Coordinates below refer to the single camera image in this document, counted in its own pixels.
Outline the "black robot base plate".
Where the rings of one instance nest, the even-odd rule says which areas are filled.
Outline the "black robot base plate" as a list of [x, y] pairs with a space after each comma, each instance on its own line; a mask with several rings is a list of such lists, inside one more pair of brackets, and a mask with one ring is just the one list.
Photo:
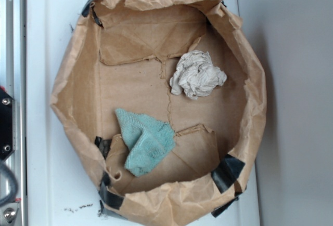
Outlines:
[[9, 158], [14, 150], [13, 146], [13, 99], [1, 86], [0, 107], [0, 140], [1, 161]]

